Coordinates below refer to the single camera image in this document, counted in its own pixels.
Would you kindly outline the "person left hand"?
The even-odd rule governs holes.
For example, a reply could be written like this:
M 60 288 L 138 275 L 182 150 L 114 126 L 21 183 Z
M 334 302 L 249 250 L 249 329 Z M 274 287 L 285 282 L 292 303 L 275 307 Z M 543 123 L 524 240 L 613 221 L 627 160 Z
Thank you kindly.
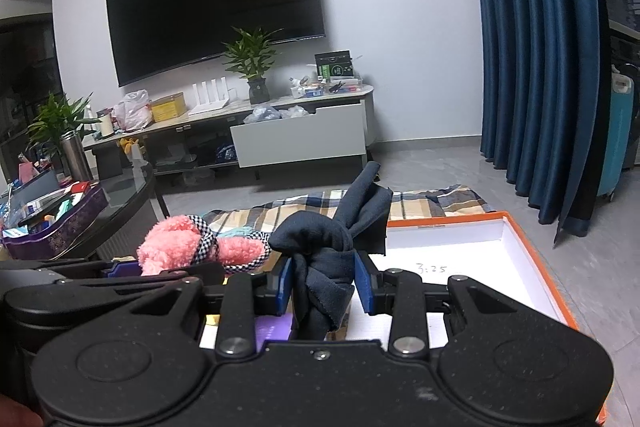
M 0 397 L 0 427 L 42 427 L 41 417 L 8 397 Z

